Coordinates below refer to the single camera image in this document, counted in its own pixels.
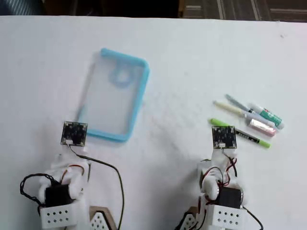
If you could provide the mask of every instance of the pen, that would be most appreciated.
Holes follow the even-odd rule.
[[[225,97],[227,98],[227,100],[229,100],[235,106],[239,107],[240,109],[242,109],[242,110],[244,110],[246,112],[250,112],[251,113],[250,109],[248,109],[246,106],[242,105],[240,102],[238,102],[235,98],[233,98],[229,94],[226,94]]]
[[[235,114],[238,114],[239,116],[242,116],[242,117],[245,117],[247,119],[255,119],[257,121],[260,121],[268,126],[271,126],[271,127],[275,127],[275,123],[272,122],[272,121],[269,121],[261,116],[258,116],[256,114],[252,114],[252,113],[249,113],[249,112],[246,112],[240,108],[237,108],[237,107],[234,107],[230,104],[225,104],[225,103],[222,103],[222,102],[217,102],[217,101],[214,101],[214,104],[216,104],[218,107],[221,107],[223,109],[226,109],[230,112],[233,112]]]
[[[210,123],[212,125],[215,125],[215,126],[229,126],[227,123],[224,123],[224,122],[222,122],[222,121],[220,121],[218,119],[215,119],[215,118],[211,118],[209,121],[210,121]],[[236,134],[238,134],[239,136],[241,136],[241,137],[243,137],[245,139],[248,139],[248,140],[253,141],[253,142],[257,143],[257,144],[260,144],[263,147],[269,148],[271,146],[269,143],[267,143],[267,142],[265,142],[265,141],[263,141],[261,139],[258,139],[256,137],[253,137],[252,135],[250,135],[248,133],[245,133],[245,132],[243,132],[243,131],[241,131],[241,130],[239,130],[237,128],[236,128]]]

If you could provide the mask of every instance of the pink highlighter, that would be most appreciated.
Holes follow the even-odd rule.
[[[276,129],[274,129],[273,127],[270,127],[260,121],[257,121],[255,119],[251,119],[250,123],[248,124],[248,126],[252,127],[255,130],[258,130],[270,137],[273,137],[276,133]]]

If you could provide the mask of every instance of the perforated plastic part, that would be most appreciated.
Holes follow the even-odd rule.
[[[43,229],[66,227],[78,223],[78,206],[75,203],[56,207],[41,209],[41,220]]]
[[[229,230],[245,230],[246,210],[219,205],[208,205],[206,225]]]
[[[190,227],[194,226],[195,223],[196,223],[196,219],[193,217],[193,215],[187,214],[180,227],[180,230],[188,230]]]
[[[101,212],[96,212],[92,218],[91,230],[109,230],[105,217]]]

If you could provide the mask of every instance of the white table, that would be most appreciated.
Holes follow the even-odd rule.
[[[75,117],[91,56],[103,47],[151,68],[131,139],[87,139],[90,155],[122,174],[123,230],[174,229],[197,204],[196,164],[213,149],[208,118],[268,140],[212,104],[225,93],[268,107],[286,124],[268,150],[237,138],[247,207],[267,230],[306,229],[306,41],[302,23],[0,17],[1,229],[40,229],[36,204],[19,194],[19,183],[62,151],[62,122]],[[26,187],[35,195],[38,181]],[[95,164],[89,187],[91,203],[109,207],[118,223],[116,173]],[[259,229],[252,218],[249,224]]]

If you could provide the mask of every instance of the circuit board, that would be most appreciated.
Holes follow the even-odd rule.
[[[214,149],[236,149],[236,130],[234,126],[212,127]]]
[[[70,145],[85,146],[87,131],[87,123],[64,122],[61,144],[66,145],[67,141]]]

